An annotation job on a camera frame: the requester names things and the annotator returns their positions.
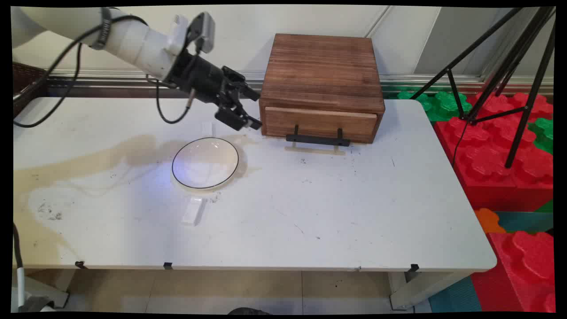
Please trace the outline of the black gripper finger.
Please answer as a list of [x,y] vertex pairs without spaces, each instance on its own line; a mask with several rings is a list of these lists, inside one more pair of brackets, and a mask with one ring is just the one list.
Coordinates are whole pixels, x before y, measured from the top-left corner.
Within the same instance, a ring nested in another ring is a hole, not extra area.
[[242,93],[245,97],[257,101],[260,99],[261,94],[251,87],[246,82],[245,76],[238,73],[237,71],[229,68],[228,66],[223,66],[221,68],[225,78],[227,79],[227,86],[231,89],[235,89]]
[[239,99],[219,102],[218,111],[215,113],[215,119],[231,127],[235,131],[239,131],[242,128],[259,130],[263,126],[261,121],[250,116],[245,111]]

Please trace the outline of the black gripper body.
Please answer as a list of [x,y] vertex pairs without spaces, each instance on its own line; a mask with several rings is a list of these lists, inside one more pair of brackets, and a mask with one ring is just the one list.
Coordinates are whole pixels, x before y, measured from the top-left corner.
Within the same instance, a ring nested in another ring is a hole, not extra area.
[[229,105],[225,85],[233,79],[229,67],[216,67],[202,57],[182,51],[170,70],[170,85],[182,92],[195,91],[194,98],[204,103]]

